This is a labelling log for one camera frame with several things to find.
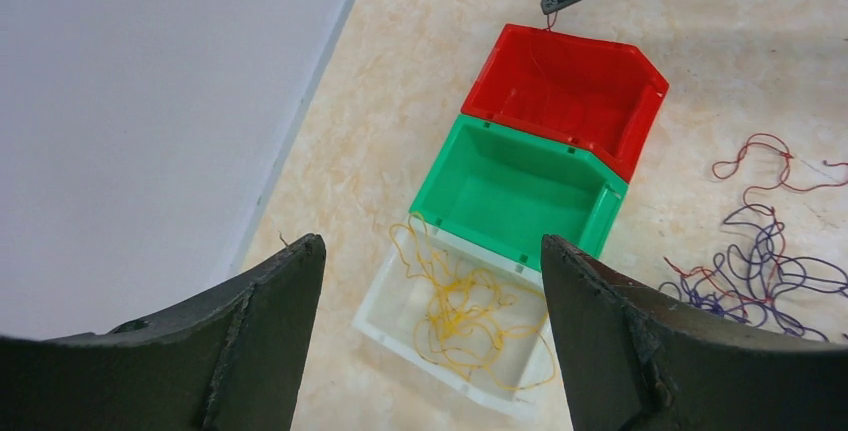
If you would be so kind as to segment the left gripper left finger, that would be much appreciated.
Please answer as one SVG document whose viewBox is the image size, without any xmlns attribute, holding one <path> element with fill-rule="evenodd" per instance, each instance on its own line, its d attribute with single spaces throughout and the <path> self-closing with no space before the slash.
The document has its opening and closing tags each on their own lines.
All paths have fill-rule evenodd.
<svg viewBox="0 0 848 431">
<path fill-rule="evenodd" d="M 105 334 L 1 340 L 5 430 L 287 430 L 326 264 L 307 234 Z"/>
</svg>

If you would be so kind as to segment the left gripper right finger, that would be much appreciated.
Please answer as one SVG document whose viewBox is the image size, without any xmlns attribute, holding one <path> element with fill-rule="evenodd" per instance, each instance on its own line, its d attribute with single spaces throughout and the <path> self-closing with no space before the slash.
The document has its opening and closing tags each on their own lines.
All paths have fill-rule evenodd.
<svg viewBox="0 0 848 431">
<path fill-rule="evenodd" d="M 679 302 L 564 238 L 541 275 L 577 430 L 843 430 L 847 349 Z"/>
</svg>

